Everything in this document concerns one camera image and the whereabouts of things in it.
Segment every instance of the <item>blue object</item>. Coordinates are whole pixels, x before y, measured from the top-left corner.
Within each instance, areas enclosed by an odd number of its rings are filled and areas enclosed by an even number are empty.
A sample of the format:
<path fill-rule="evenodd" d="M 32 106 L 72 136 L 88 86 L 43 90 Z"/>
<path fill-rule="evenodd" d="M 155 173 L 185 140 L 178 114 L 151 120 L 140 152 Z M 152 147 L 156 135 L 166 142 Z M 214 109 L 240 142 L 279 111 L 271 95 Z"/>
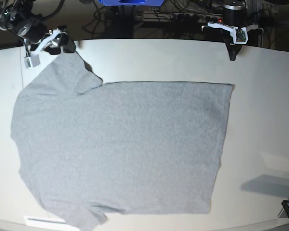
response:
<path fill-rule="evenodd" d="M 164 0 L 98 0 L 104 6 L 160 6 Z"/>

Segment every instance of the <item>white table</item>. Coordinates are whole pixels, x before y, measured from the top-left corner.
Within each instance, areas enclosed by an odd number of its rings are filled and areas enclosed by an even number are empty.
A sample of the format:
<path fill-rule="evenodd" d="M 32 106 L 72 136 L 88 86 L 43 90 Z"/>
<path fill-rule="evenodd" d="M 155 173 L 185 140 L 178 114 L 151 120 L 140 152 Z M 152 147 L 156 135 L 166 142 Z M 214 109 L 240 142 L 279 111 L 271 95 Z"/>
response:
<path fill-rule="evenodd" d="M 288 222 L 277 220 L 277 215 L 289 190 L 289 53 L 243 47 L 231 62 L 222 43 L 158 39 L 84 41 L 78 53 L 104 83 L 235 85 L 210 213 L 109 214 L 109 222 L 96 230 L 258 231 Z M 21 182 L 18 153 L 9 138 L 13 104 L 22 85 L 55 58 L 43 53 L 41 66 L 25 69 L 20 60 L 24 55 L 23 48 L 0 51 L 0 115 L 5 114 L 0 116 L 0 220 L 18 223 L 23 223 L 22 215 L 55 217 L 38 206 Z"/>

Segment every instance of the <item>gray t-shirt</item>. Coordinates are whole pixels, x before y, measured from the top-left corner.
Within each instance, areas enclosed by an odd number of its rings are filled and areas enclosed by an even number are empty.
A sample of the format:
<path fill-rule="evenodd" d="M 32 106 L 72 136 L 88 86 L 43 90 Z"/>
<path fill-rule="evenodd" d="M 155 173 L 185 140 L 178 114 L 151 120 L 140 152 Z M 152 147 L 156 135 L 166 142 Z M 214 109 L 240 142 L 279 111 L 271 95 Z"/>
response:
<path fill-rule="evenodd" d="M 208 213 L 232 85 L 102 85 L 59 55 L 19 95 L 12 138 L 39 204 L 83 231 L 104 213 Z"/>

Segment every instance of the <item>black cable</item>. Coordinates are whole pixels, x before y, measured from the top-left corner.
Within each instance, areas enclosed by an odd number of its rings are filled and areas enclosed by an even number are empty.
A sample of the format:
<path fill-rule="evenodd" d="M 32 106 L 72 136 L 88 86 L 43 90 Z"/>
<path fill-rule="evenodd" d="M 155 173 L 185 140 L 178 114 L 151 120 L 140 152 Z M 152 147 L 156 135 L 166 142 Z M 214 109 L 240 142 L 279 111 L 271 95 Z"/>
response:
<path fill-rule="evenodd" d="M 2 5 L 0 5 L 0 13 L 4 13 L 5 12 L 5 8 L 8 5 L 9 0 L 5 0 L 5 2 L 2 2 Z"/>
<path fill-rule="evenodd" d="M 285 35 L 285 32 L 287 32 L 288 29 L 284 30 L 283 32 L 281 32 L 279 35 L 275 36 L 275 38 L 272 40 L 272 42 L 270 42 L 268 48 L 271 48 L 271 45 L 278 39 L 280 38 L 282 35 Z"/>
<path fill-rule="evenodd" d="M 52 12 L 50 15 L 47 15 L 47 16 L 45 16 L 45 17 L 42 17 L 42 21 L 48 20 L 48 19 L 50 19 L 50 18 L 56 16 L 56 15 L 59 13 L 59 11 L 61 10 L 64 1 L 65 1 L 65 0 L 60 0 L 57 9 L 55 9 L 55 11 Z"/>
<path fill-rule="evenodd" d="M 271 38 L 270 38 L 271 30 L 270 30 L 270 32 L 269 32 L 269 29 L 266 29 L 265 31 L 266 31 L 266 35 L 268 37 L 268 43 L 269 43 L 268 48 L 271 49 Z"/>
<path fill-rule="evenodd" d="M 173 5 L 174 7 L 180 12 L 182 13 L 182 10 L 177 6 L 177 4 L 175 4 L 175 2 L 173 2 L 172 0 L 169 0 Z"/>
<path fill-rule="evenodd" d="M 165 10 L 168 11 L 168 10 L 167 10 L 167 7 L 166 7 L 166 3 L 167 3 L 167 2 L 168 2 L 168 0 L 163 1 L 163 3 L 161 4 L 161 6 L 159 7 L 159 9 L 158 9 L 157 11 L 160 11 L 160 9 L 161 9 L 162 7 L 165 7 Z"/>
<path fill-rule="evenodd" d="M 156 10 L 157 12 L 159 12 L 159 13 L 162 13 L 162 14 L 166 14 L 166 15 L 171 15 L 171 16 L 173 16 L 173 17 L 175 17 L 176 15 L 174 14 L 174 13 L 172 13 L 172 12 L 164 12 L 164 11 L 160 11 L 160 10 Z"/>
<path fill-rule="evenodd" d="M 205 10 L 207 14 L 214 15 L 214 16 L 220 16 L 222 14 L 222 12 L 220 10 L 217 10 L 221 6 L 218 6 L 218 7 L 212 7 L 211 6 L 210 7 L 210 0 L 203 0 L 203 1 L 190 0 L 190 1 L 193 2 L 194 4 L 196 4 L 197 6 L 201 7 L 203 10 Z"/>
<path fill-rule="evenodd" d="M 23 46 L 25 47 L 26 56 L 27 56 L 27 57 L 30 57 L 30 51 L 29 51 L 27 45 L 25 44 L 24 39 L 23 39 L 22 37 L 19 37 L 16 33 L 14 33 L 14 32 L 11 31 L 11 30 L 8 30 L 8 29 L 7 29 L 7 31 L 10 32 L 12 35 L 15 35 L 15 36 L 22 42 Z"/>
<path fill-rule="evenodd" d="M 269 13 L 270 13 L 270 17 L 272 17 L 272 6 L 270 7 Z"/>
<path fill-rule="evenodd" d="M 155 13 L 156 17 L 158 18 L 158 22 L 159 22 L 159 24 L 160 24 L 160 18 L 159 18 L 159 16 L 158 16 L 158 13 L 157 13 L 156 11 L 154 11 L 154 13 Z M 160 29 L 163 31 L 163 38 L 165 38 L 164 28 L 161 27 Z"/>
<path fill-rule="evenodd" d="M 88 22 L 86 25 L 84 25 L 84 26 L 82 27 L 82 29 L 83 29 L 85 32 L 91 34 L 91 31 L 87 30 L 87 27 L 88 27 L 89 25 L 91 25 L 92 23 L 94 23 L 94 21 L 95 21 L 95 19 L 93 19 L 92 21 Z"/>
<path fill-rule="evenodd" d="M 102 6 L 101 8 L 98 8 L 98 7 L 97 7 L 97 4 L 96 4 L 94 1 L 93 1 L 93 3 L 94 3 L 95 8 L 96 8 L 96 11 L 94 12 L 93 16 L 94 16 L 94 18 L 96 19 L 95 13 L 98 12 L 98 19 L 97 19 L 98 22 L 95 24 L 95 27 L 94 27 L 94 29 L 93 29 L 93 31 L 92 31 L 92 33 L 91 33 L 91 38 L 94 37 L 95 30 L 97 29 L 97 26 L 99 25 L 99 23 L 102 21 L 102 20 L 101 20 L 100 10 L 105 7 L 105 6 Z"/>

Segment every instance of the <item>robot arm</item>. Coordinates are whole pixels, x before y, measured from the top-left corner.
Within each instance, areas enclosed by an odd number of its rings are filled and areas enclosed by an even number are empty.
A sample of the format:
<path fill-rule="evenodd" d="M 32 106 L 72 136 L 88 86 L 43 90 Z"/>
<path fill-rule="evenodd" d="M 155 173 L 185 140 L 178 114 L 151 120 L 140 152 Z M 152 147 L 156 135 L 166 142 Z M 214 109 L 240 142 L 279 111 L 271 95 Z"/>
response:
<path fill-rule="evenodd" d="M 224 0 L 223 19 L 217 23 L 208 22 L 204 28 L 220 29 L 223 40 L 227 46 L 231 61 L 236 59 L 242 45 L 248 42 L 248 32 L 251 30 L 262 30 L 257 24 L 248 25 L 246 22 L 246 5 L 238 0 Z"/>
<path fill-rule="evenodd" d="M 48 30 L 43 21 L 55 16 L 61 9 L 64 0 L 60 0 L 58 8 L 50 15 L 43 17 L 34 15 L 31 10 L 35 0 L 15 0 L 8 5 L 8 0 L 0 0 L 0 30 L 9 31 L 17 36 L 25 46 L 25 66 L 35 67 L 40 64 L 40 51 L 49 54 L 74 53 L 76 45 L 69 37 L 66 26 Z"/>

